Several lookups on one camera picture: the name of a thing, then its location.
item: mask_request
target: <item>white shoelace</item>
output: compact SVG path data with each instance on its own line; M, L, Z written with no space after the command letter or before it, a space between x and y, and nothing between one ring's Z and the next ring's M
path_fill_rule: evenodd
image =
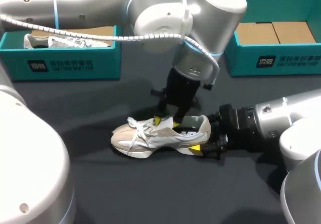
M146 142L146 144L148 146L146 138L147 137L156 136L157 134L151 134L150 132L147 131L148 129L152 130L153 127L155 127L154 119L147 120L147 121L145 121L143 123L138 123L133 118L128 117L127 121L128 121L128 125L131 128L136 129L136 132L135 132L135 134L134 134L134 136L133 136L133 138L131 140L131 145L130 145L128 151L127 151L127 155L128 155L128 152L134 146L137 137L142 138Z

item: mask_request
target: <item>sneaker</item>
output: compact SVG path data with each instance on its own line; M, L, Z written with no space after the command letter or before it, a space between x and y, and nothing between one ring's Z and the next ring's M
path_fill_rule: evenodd
M172 147L182 154L201 155L189 147L205 144L211 135L211 125L206 116L186 116L174 127L173 117L137 122L128 118L128 124L113 131L111 143L116 150L135 158L147 158L161 147Z
M107 43L80 39L67 36L53 35L48 37L35 37L26 34L24 37L24 48L88 48L88 47L109 47Z

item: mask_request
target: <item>cable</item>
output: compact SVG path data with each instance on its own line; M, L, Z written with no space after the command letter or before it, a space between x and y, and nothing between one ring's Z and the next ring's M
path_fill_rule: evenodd
M148 41L148 40L156 40L156 39L181 39L180 34L150 34L145 36L132 36L132 37L119 37L119 36L98 36L98 35L89 35L89 34L80 34L80 33L74 33L74 32L66 32L63 30L53 29L50 27L43 27L39 25L34 25L22 21L14 20L8 16L0 15L0 20L19 26L28 28L31 30L37 30L37 31L43 31L43 32L49 32L57 35L62 36L70 36L75 38L83 38L83 39L91 39L91 40L102 40L102 41L116 41L116 42L130 42L130 41ZM206 51L200 44L198 44L196 41L194 41L192 38L184 36L184 41L190 43L195 48L197 48L201 53L203 53L211 62L213 65L213 77L212 82L210 83L211 86L215 84L215 81L217 79L217 76L220 72L220 66L217 63L217 61L210 55L208 51Z

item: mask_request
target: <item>teal storage bin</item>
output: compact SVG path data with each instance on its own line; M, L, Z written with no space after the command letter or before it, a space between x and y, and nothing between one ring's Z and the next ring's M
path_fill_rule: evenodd
M321 0L247 0L242 23L306 21L316 43L241 45L237 32L225 54L231 76L321 73Z
M24 49L24 35L6 32L0 41L0 57L12 81L119 79L121 43L106 48ZM122 28L114 26L114 35Z

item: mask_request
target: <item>black table surface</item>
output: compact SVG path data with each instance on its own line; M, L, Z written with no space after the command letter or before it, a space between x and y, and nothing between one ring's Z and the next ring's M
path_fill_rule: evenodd
M72 163L78 224L286 223L279 200L285 174L272 154L229 151L221 161L159 151L129 159L110 146L111 131L128 116L147 118L157 103L174 50L144 51L123 44L119 81L16 83L29 108L62 136ZM202 110L225 103L251 106L316 89L319 76L229 76L224 58L212 91L200 89Z

